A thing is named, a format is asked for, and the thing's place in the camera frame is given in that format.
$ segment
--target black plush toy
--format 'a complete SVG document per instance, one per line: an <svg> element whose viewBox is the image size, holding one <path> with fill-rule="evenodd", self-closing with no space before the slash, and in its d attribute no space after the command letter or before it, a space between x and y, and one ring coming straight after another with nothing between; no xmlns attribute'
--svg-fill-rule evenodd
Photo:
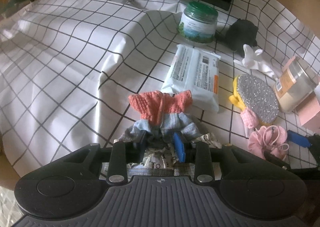
<svg viewBox="0 0 320 227"><path fill-rule="evenodd" d="M257 46L256 36L258 27L251 21L238 19L228 29L225 37L215 34L217 40L223 41L231 50L244 57L243 45Z"/></svg>

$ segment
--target barcode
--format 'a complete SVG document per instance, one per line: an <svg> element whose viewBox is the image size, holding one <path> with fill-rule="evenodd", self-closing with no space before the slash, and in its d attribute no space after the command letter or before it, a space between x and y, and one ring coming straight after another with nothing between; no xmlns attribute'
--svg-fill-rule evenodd
<svg viewBox="0 0 320 227"><path fill-rule="evenodd" d="M202 62L205 64L209 64L209 58L207 56L202 57Z"/></svg>
<svg viewBox="0 0 320 227"><path fill-rule="evenodd" d="M280 80L276 81L276 89L277 89L277 91L280 91L282 89Z"/></svg>

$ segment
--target green lid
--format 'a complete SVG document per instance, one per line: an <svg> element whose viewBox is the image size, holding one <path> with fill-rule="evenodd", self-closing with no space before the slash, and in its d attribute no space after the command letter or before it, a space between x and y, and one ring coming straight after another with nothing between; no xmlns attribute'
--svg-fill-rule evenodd
<svg viewBox="0 0 320 227"><path fill-rule="evenodd" d="M189 8L190 10L192 9L192 11L198 12L197 14L218 16L217 10L200 2L192 1L188 4L187 8Z"/></svg>

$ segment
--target white plastic package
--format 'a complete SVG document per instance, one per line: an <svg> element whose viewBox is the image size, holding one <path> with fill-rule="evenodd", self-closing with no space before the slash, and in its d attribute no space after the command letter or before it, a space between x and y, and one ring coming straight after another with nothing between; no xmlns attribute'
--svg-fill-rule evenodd
<svg viewBox="0 0 320 227"><path fill-rule="evenodd" d="M178 94L190 90L193 105L218 112L219 60L220 56L214 53L178 45L161 91Z"/></svg>

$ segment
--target jar label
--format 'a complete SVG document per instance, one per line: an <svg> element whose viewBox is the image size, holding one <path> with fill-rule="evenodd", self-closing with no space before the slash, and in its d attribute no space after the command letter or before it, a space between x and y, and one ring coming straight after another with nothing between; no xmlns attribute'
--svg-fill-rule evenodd
<svg viewBox="0 0 320 227"><path fill-rule="evenodd" d="M216 24L205 24L193 20L182 13L178 27L179 33L185 38L197 43L210 43L216 31Z"/></svg>
<svg viewBox="0 0 320 227"><path fill-rule="evenodd" d="M284 71L275 83L275 92L278 98L284 96L284 94L296 83L295 78L290 72L289 68Z"/></svg>

